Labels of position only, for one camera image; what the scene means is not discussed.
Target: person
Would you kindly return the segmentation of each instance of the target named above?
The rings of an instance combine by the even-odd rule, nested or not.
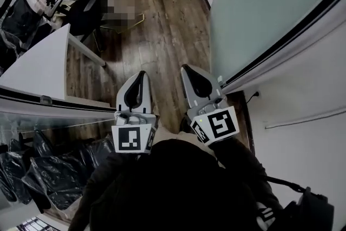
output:
[[[241,142],[204,149],[193,134],[158,133],[150,155],[112,153],[93,172],[69,231],[270,227],[282,207]]]

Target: black cable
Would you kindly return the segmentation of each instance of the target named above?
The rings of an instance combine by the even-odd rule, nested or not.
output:
[[[247,101],[247,104],[250,102],[250,100],[251,100],[254,96],[260,96],[260,93],[259,93],[258,91],[255,92],[255,93],[250,97],[250,99]]]
[[[246,102],[246,104],[248,104],[248,103],[250,102],[250,100],[251,100],[254,96],[260,96],[260,93],[259,93],[258,91],[255,92],[255,93],[250,97],[250,99]],[[243,110],[243,107],[241,106],[239,112],[236,113],[236,116],[238,116],[238,115],[242,112],[242,110]]]

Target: white desk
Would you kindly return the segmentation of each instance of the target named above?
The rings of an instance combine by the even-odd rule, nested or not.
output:
[[[70,34],[70,25],[56,30],[34,45],[1,77],[0,85],[25,93],[45,95],[72,103],[110,107],[109,103],[86,100],[66,94],[66,56],[68,45],[100,66],[105,61]]]

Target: chair leg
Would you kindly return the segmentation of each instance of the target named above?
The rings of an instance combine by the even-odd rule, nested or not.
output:
[[[90,34],[85,34],[81,39],[81,43],[84,42],[87,39],[87,37],[89,37],[89,35]]]
[[[95,33],[96,33],[96,36],[94,34],[94,38],[95,38],[97,49],[99,52],[103,52],[106,50],[106,46],[105,46],[104,41],[103,41],[103,36],[101,34],[100,27],[97,27],[95,29]]]
[[[112,27],[112,21],[107,20],[107,19],[103,19],[101,20],[101,24],[100,24],[100,28],[102,29],[108,29],[108,30],[114,30],[116,31],[116,27]]]
[[[115,27],[115,28],[108,27],[107,24],[109,23],[109,21],[107,21],[107,20],[101,21],[101,26],[100,26],[100,28],[109,29],[109,30],[114,30],[114,31],[116,31],[117,34],[121,34],[121,33],[125,32],[125,31],[128,31],[128,30],[130,30],[131,28],[137,26],[138,24],[144,22],[144,20],[145,20],[144,14],[138,14],[136,17],[138,17],[138,21],[137,21],[134,25],[132,25],[132,26],[130,26],[130,27],[127,27],[127,28],[124,29],[124,30],[119,30],[119,28],[116,28],[116,27]]]

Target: electrical cable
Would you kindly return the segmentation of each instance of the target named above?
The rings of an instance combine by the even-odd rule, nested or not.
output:
[[[247,101],[247,104],[250,102],[250,100],[254,97],[254,96],[260,96],[260,93],[257,91],[257,92],[255,92],[251,97],[250,97],[250,99]]]

